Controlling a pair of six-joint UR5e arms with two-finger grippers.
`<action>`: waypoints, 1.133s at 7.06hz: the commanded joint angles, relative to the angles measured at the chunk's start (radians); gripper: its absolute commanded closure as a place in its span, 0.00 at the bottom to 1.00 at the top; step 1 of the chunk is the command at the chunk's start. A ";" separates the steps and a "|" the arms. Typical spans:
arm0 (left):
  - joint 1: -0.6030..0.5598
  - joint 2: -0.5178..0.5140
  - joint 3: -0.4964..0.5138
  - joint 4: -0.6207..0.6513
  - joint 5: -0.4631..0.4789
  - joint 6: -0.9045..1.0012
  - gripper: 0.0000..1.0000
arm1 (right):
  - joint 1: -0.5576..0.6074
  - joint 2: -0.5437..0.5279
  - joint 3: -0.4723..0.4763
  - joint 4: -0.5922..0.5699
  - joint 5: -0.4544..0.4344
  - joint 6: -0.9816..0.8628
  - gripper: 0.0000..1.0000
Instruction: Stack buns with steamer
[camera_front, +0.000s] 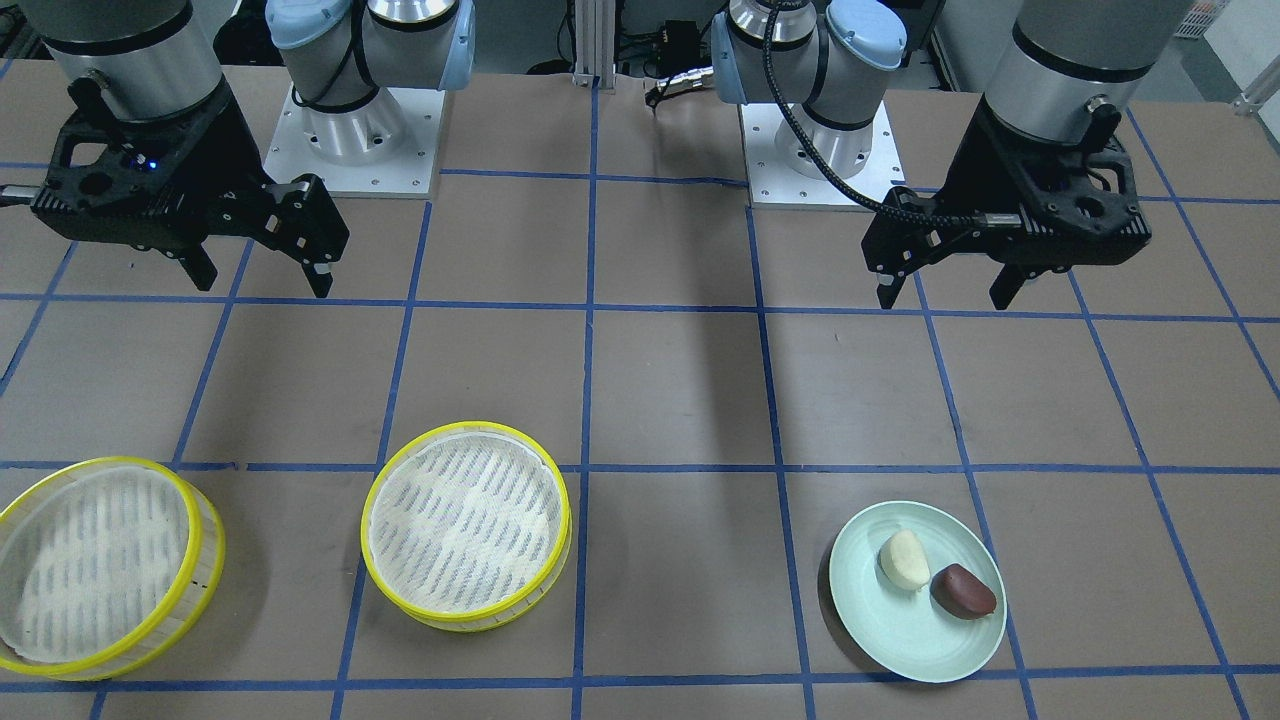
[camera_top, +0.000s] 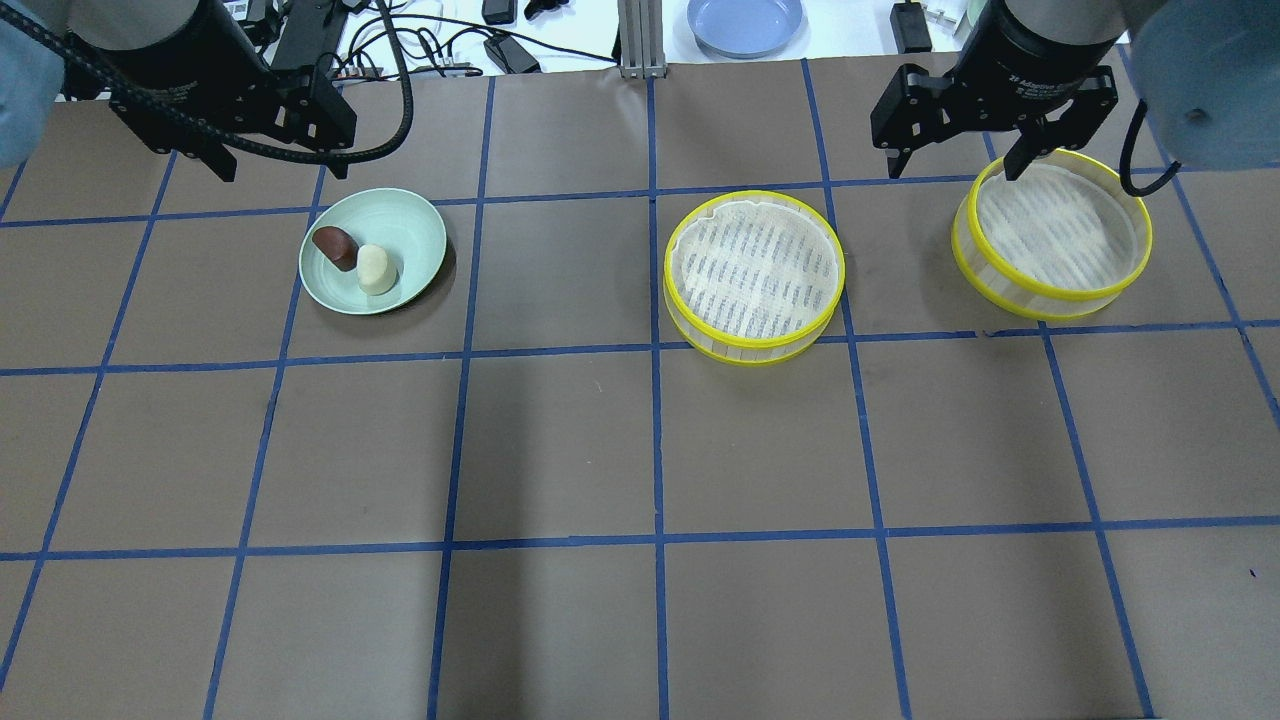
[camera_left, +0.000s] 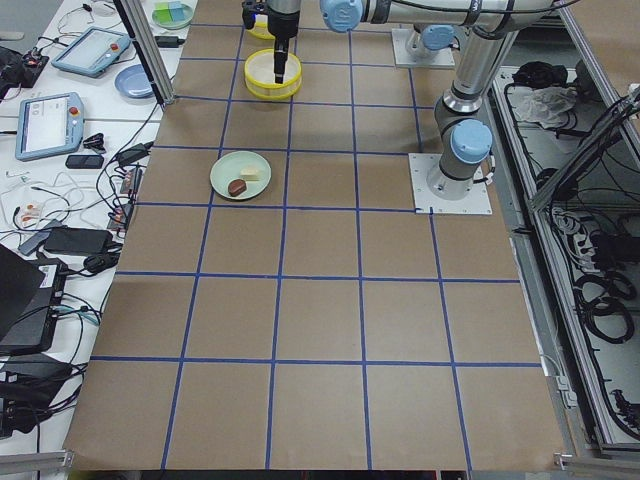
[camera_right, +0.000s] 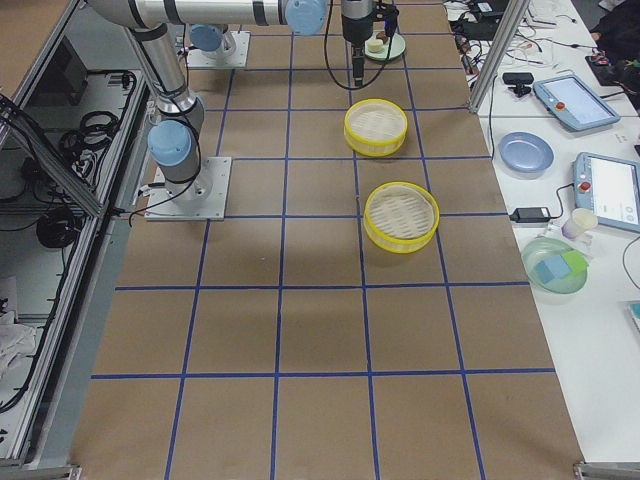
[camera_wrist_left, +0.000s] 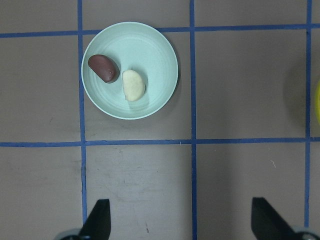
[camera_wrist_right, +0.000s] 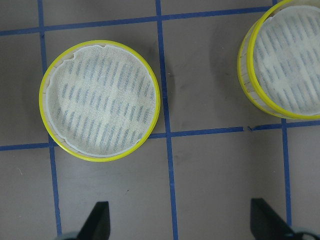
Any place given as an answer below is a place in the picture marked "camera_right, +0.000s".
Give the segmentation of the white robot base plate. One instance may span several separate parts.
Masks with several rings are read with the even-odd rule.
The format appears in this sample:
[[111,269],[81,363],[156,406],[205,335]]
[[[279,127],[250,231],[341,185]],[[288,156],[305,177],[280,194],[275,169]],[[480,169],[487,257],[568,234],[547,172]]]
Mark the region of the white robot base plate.
[[231,157],[205,157],[194,183],[185,193],[171,182],[166,183],[164,174],[156,168],[154,182],[163,186],[154,188],[149,194],[150,207],[144,211],[149,221],[223,221],[225,218],[231,177]]

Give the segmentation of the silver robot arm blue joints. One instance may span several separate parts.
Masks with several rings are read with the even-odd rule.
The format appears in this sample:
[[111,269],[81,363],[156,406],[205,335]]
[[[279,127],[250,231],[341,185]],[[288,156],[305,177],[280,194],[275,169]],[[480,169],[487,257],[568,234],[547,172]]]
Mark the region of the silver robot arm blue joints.
[[89,5],[126,29],[166,118],[203,111],[187,86],[168,32],[170,24],[287,25],[297,35],[313,35],[327,14],[324,1],[91,1]]

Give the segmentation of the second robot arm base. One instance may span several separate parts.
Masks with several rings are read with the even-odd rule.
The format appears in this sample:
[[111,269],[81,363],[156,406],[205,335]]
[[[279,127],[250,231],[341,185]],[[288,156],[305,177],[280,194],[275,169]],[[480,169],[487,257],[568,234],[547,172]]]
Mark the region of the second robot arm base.
[[196,49],[209,56],[230,56],[236,51],[236,42],[227,24],[192,24],[189,37]]

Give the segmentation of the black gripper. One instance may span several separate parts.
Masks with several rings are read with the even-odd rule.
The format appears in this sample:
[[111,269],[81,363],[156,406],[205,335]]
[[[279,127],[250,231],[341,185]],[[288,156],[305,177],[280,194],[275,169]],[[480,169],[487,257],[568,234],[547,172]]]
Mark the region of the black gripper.
[[371,0],[342,0],[341,22],[344,39],[351,48],[352,79],[355,88],[364,85],[364,45],[373,32],[373,2]]

